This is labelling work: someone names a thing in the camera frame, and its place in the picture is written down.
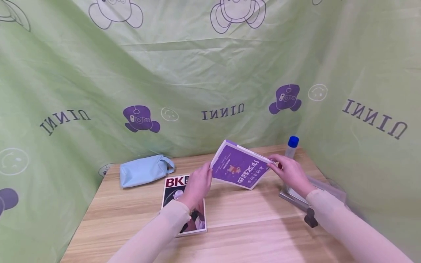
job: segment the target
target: person's left hand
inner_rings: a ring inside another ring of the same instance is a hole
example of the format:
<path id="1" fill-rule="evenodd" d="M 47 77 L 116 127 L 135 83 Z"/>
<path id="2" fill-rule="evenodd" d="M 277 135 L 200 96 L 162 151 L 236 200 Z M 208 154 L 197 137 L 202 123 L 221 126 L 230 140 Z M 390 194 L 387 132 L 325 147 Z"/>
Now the person's left hand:
<path id="1" fill-rule="evenodd" d="M 208 194 L 212 184 L 212 169 L 210 162 L 195 170 L 187 182 L 183 195 L 177 200 L 192 211 Z"/>

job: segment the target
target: magazine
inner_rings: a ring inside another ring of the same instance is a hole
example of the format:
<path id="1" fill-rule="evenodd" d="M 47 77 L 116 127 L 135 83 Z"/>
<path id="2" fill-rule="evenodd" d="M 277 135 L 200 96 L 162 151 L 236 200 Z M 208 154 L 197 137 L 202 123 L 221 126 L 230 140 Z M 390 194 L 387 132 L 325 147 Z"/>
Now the magazine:
<path id="1" fill-rule="evenodd" d="M 271 160 L 232 141 L 224 140 L 210 167 L 212 177 L 252 190 L 269 170 Z"/>
<path id="2" fill-rule="evenodd" d="M 177 200 L 182 196 L 188 180 L 189 175 L 165 178 L 162 207 L 166 206 L 171 200 Z M 208 231 L 205 218 L 205 200 L 196 206 L 190 216 L 191 219 L 183 226 L 177 237 Z"/>

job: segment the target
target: bag handle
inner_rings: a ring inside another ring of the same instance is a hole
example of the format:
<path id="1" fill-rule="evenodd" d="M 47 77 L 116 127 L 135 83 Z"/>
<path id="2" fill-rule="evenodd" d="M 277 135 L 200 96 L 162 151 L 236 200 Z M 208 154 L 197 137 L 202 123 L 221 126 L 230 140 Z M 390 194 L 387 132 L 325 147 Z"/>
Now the bag handle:
<path id="1" fill-rule="evenodd" d="M 171 161 L 169 158 L 162 156 L 160 161 L 164 161 L 167 163 L 167 173 L 172 173 L 174 172 L 176 165 L 174 164 L 173 161 Z"/>

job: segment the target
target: blue cap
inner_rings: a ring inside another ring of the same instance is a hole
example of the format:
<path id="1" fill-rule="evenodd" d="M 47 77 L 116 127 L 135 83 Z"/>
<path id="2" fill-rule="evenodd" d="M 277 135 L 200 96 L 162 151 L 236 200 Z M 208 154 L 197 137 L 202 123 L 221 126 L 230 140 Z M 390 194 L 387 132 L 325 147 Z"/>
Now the blue cap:
<path id="1" fill-rule="evenodd" d="M 288 141 L 288 146 L 291 147 L 291 148 L 297 148 L 299 141 L 300 141 L 300 139 L 298 139 L 298 137 L 291 136 L 290 140 Z"/>

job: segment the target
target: wooden table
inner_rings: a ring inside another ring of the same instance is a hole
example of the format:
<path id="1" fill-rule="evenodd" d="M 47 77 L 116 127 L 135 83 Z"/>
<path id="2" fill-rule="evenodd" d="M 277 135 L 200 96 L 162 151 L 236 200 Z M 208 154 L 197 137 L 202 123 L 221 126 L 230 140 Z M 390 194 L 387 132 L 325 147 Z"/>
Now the wooden table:
<path id="1" fill-rule="evenodd" d="M 253 151 L 267 156 L 283 154 L 285 147 Z M 190 174 L 212 158 L 175 158 L 170 176 Z M 295 159 L 309 176 L 326 182 L 304 150 L 298 149 Z M 122 190 L 119 171 L 119 165 L 108 171 L 61 262 L 106 262 L 160 210 L 164 179 Z M 304 213 L 278 196 L 281 186 L 272 171 L 251 191 L 213 181 L 205 199 L 208 232 L 176 238 L 155 262 L 354 262 L 330 234 L 310 228 Z"/>

